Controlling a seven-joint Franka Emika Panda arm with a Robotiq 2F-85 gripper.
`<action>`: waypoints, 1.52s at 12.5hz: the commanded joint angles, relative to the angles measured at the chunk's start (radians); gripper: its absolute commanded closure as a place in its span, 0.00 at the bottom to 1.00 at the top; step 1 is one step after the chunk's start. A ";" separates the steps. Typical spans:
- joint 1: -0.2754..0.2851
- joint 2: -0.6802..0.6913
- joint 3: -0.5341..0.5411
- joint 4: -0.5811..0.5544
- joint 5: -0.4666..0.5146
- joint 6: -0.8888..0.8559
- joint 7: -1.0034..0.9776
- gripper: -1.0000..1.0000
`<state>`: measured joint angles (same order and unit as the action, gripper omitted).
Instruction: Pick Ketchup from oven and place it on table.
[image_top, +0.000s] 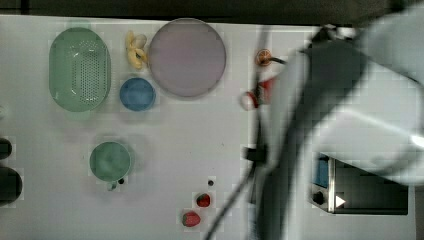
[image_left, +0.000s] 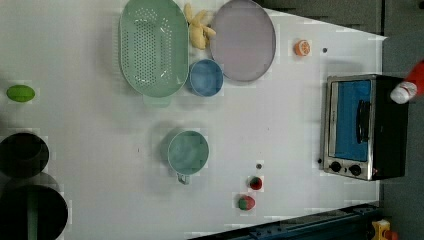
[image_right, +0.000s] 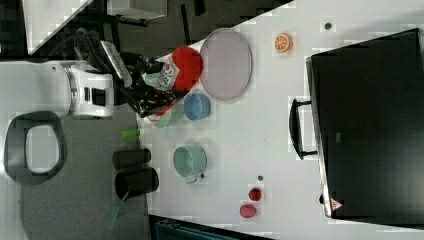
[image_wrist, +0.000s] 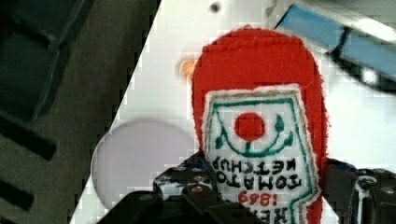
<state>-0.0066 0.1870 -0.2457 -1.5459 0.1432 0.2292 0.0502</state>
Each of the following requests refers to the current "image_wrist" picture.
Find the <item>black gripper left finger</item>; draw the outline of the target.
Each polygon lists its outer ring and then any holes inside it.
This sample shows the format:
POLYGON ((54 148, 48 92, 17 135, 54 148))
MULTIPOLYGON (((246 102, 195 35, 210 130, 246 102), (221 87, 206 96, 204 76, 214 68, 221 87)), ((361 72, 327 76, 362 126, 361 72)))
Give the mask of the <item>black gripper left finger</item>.
POLYGON ((161 209, 211 209, 227 204, 218 193, 215 172, 202 152, 171 167, 154 180, 161 209))

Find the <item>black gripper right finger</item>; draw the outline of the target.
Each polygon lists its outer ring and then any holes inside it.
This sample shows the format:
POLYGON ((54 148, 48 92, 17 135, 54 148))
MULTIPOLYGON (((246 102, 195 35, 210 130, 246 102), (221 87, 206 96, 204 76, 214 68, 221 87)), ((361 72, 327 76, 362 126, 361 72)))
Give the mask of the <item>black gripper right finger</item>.
POLYGON ((328 159, 322 196, 340 224, 396 224, 396 176, 328 159))

